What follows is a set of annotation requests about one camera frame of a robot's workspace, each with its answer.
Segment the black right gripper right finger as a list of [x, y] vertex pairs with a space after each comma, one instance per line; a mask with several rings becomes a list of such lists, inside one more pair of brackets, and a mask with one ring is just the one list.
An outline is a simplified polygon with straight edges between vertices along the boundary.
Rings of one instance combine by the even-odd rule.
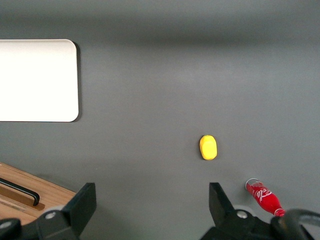
[[209, 211], [214, 227], [210, 230], [211, 240], [247, 240], [255, 225], [251, 213], [236, 209], [217, 182], [209, 184]]

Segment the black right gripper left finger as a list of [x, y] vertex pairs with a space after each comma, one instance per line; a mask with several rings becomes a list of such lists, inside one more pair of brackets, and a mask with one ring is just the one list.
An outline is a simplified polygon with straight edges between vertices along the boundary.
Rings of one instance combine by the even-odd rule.
[[78, 240], [97, 208], [96, 185], [86, 183], [61, 209], [44, 213], [36, 221], [40, 240]]

